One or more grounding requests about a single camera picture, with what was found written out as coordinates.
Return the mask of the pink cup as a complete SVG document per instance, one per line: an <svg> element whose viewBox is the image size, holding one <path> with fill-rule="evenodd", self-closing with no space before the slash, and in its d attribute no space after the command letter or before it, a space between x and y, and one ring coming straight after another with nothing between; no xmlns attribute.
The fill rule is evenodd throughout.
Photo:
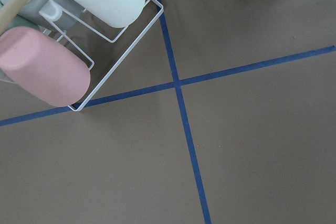
<svg viewBox="0 0 336 224"><path fill-rule="evenodd" d="M88 66L66 47L30 27L1 35L1 70L49 105L79 101L90 86Z"/></svg>

